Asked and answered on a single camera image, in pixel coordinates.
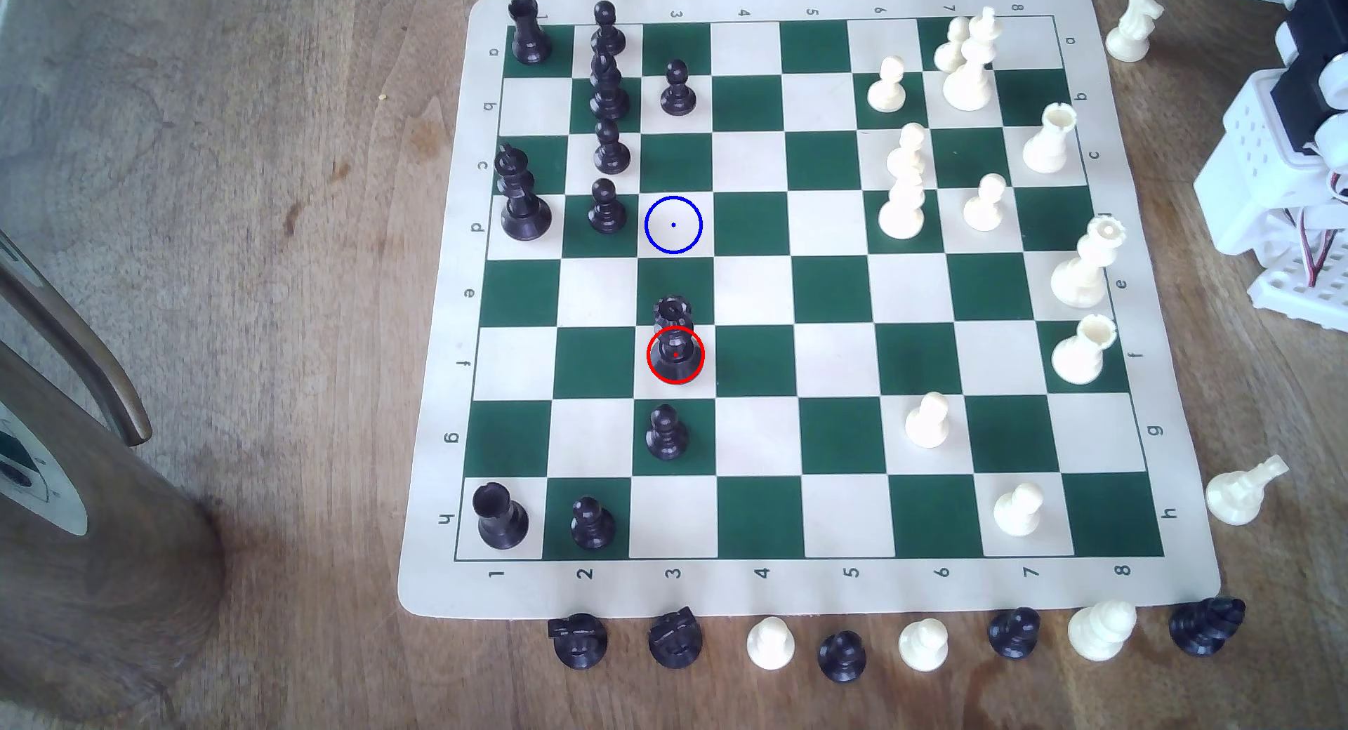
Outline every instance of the chess mat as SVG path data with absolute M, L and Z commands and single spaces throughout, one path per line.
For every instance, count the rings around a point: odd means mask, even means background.
M 597 0 L 538 0 L 551 57 L 510 55 L 508 0 L 473 7 L 417 430 L 399 597 L 431 617 L 651 617 L 1162 605 L 1219 576 L 1175 387 L 1101 31 L 1091 0 L 612 0 L 631 167 L 611 175 L 628 222 L 586 221 L 588 101 Z M 996 96 L 961 112 L 931 63 L 950 16 L 1003 23 Z M 907 63 L 907 101 L 872 110 L 883 57 Z M 665 65 L 697 93 L 659 108 Z M 1046 104 L 1078 112 L 1069 164 L 1027 170 Z M 886 237 L 876 213 L 899 128 L 929 128 L 926 224 Z M 528 155 L 553 210 L 543 238 L 500 228 L 492 158 Z M 977 233 L 962 205 L 1006 176 L 1004 222 Z M 647 213 L 666 195 L 701 222 Z M 1128 238 L 1096 308 L 1062 306 L 1054 265 L 1097 213 Z M 658 238 L 647 238 L 650 228 Z M 652 307 L 693 307 L 698 377 L 646 362 Z M 1073 387 L 1054 343 L 1103 312 L 1119 326 L 1104 373 Z M 950 436 L 914 446 L 903 419 L 949 396 Z M 644 446 L 667 403 L 690 446 Z M 992 521 L 1023 479 L 1041 525 Z M 507 486 L 524 541 L 487 547 L 470 500 Z M 597 497 L 615 541 L 584 551 L 570 505 Z

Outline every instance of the wood grain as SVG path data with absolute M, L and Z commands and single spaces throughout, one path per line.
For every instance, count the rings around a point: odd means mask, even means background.
M 1024 664 L 984 614 L 942 617 L 948 664 L 894 641 L 918 616 L 791 618 L 802 653 L 752 668 L 752 622 L 705 622 L 685 672 L 613 622 L 590 673 L 538 622 L 411 617 L 395 595 L 468 7 L 474 0 L 15 0 L 0 23 L 4 226 L 120 357 L 155 420 L 139 450 L 214 508 L 220 633 L 158 699 L 100 727 L 1329 727 L 1348 723 L 1348 337 L 1250 307 L 1192 180 L 1244 77 L 1275 67 L 1274 4 L 1161 0 L 1151 54 L 1112 63 L 1198 459 L 1281 454 L 1252 525 L 1215 525 L 1250 620 L 1213 660 L 1143 610 L 1089 664 L 1045 617 Z M 1095 0 L 1103 23 L 1126 0 Z M 387 94 L 387 101 L 379 96 Z M 5 342 L 89 405 L 0 312 Z M 855 686 L 809 651 L 871 644 Z M 4 727 L 67 727 L 0 707 Z

